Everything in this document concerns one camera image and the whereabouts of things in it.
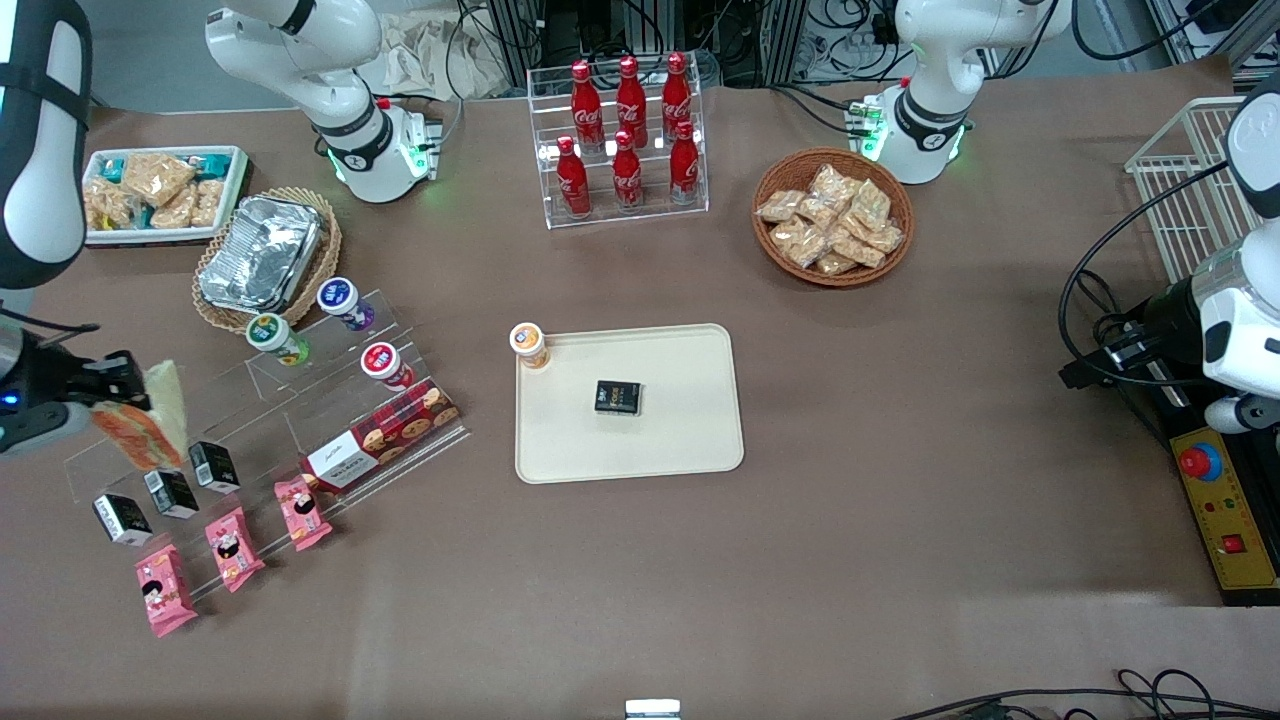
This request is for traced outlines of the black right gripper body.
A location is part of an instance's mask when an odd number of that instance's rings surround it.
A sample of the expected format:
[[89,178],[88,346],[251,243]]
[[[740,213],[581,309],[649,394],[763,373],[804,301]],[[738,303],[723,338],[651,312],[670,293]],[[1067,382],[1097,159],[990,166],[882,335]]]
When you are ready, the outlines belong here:
[[92,406],[114,400],[113,373],[119,352],[101,359],[79,357],[60,345],[44,345],[36,334],[24,334],[18,363],[18,409],[46,402],[76,402]]

